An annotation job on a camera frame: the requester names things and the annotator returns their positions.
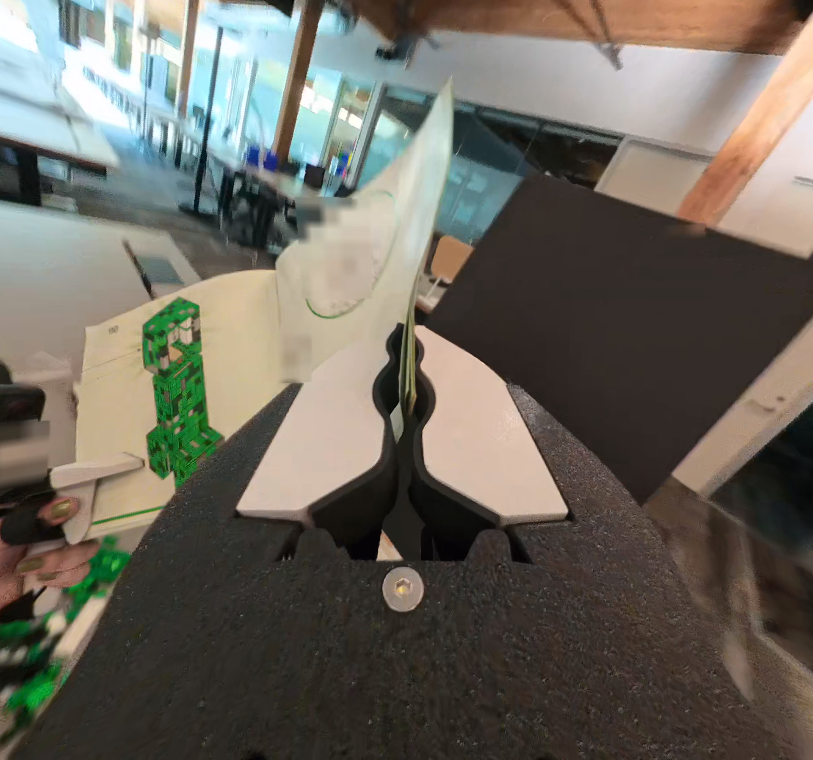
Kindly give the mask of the person's left hand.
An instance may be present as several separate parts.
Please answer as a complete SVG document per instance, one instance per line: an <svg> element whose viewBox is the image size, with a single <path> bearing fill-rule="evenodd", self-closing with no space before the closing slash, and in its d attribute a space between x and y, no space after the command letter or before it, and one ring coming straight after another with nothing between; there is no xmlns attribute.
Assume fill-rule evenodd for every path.
<svg viewBox="0 0 813 760"><path fill-rule="evenodd" d="M2 509L1 608L2 621L29 619L30 605L22 603L27 585L66 589L81 582L99 550L96 541L52 546L33 553L40 543L64 538L64 524L80 511L74 497L40 496Z"/></svg>

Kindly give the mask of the wooden support post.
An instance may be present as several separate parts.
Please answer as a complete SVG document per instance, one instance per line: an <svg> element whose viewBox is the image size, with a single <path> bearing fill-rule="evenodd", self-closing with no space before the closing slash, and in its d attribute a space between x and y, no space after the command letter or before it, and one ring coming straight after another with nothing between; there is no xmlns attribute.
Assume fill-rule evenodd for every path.
<svg viewBox="0 0 813 760"><path fill-rule="evenodd" d="M705 227L717 226L811 98L809 17L744 119L681 202L677 218Z"/></svg>
<svg viewBox="0 0 813 760"><path fill-rule="evenodd" d="M299 25L293 41L289 69L271 146L277 161L282 164L287 163L290 156L293 133L301 107L301 95L307 80L324 1L296 0L296 3L299 3Z"/></svg>

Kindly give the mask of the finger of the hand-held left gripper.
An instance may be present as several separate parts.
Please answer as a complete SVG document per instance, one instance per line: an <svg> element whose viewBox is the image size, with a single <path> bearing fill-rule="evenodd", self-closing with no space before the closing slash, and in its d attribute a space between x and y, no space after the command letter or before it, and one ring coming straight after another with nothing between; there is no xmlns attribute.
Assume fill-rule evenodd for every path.
<svg viewBox="0 0 813 760"><path fill-rule="evenodd" d="M86 462L74 462L50 471L51 488L59 501L76 501L77 513L62 523L69 545L82 542L93 521L97 486L108 478L125 475L145 466L142 458L130 453L113 453Z"/></svg>

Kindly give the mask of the lego instruction booklet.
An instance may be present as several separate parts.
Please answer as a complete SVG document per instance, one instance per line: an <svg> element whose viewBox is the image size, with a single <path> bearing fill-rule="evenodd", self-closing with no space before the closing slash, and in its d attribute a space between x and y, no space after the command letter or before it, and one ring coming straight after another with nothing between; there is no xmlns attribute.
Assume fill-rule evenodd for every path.
<svg viewBox="0 0 813 760"><path fill-rule="evenodd" d="M344 348L384 344L411 313L453 155L450 78L411 143L352 196L330 197L273 270L239 271L86 328L76 460L137 470L92 485L88 527L151 524L287 385Z"/></svg>

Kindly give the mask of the pile of green lego pieces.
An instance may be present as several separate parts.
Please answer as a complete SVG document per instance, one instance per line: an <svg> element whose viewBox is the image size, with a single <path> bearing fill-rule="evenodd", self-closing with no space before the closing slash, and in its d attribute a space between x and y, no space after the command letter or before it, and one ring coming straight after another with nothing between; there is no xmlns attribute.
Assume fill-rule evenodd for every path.
<svg viewBox="0 0 813 760"><path fill-rule="evenodd" d="M130 560L116 546L115 537L103 538L80 582L27 592L2 622L2 758L59 693L94 634Z"/></svg>

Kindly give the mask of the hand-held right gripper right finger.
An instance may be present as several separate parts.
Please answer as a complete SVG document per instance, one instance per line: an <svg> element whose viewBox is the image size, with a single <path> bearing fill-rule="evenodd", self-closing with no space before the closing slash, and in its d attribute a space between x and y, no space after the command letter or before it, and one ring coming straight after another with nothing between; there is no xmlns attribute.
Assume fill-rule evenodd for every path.
<svg viewBox="0 0 813 760"><path fill-rule="evenodd" d="M415 337L410 501L423 522L422 558L465 558L483 531L566 520L506 382L425 326Z"/></svg>

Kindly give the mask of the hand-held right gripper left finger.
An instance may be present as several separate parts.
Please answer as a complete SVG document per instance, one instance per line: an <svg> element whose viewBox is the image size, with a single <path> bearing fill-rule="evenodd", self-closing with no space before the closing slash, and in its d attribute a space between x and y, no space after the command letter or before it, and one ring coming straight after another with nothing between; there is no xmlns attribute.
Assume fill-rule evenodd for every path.
<svg viewBox="0 0 813 760"><path fill-rule="evenodd" d="M404 325L353 343L301 385L237 504L237 514L327 531L354 560L376 560L398 498Z"/></svg>

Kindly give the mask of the white background table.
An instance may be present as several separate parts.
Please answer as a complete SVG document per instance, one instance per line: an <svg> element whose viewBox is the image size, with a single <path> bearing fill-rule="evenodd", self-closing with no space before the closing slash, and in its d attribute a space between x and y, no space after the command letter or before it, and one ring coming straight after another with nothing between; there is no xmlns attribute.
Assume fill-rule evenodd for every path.
<svg viewBox="0 0 813 760"><path fill-rule="evenodd" d="M106 175L119 157L96 123L49 70L1 60L2 143Z"/></svg>

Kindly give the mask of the black flat panel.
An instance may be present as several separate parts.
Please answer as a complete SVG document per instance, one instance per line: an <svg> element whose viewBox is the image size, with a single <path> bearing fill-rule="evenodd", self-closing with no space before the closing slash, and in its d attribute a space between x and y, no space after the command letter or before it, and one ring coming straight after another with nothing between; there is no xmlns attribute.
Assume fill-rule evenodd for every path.
<svg viewBox="0 0 813 760"><path fill-rule="evenodd" d="M811 313L810 259L534 176L427 325L521 387L643 503Z"/></svg>

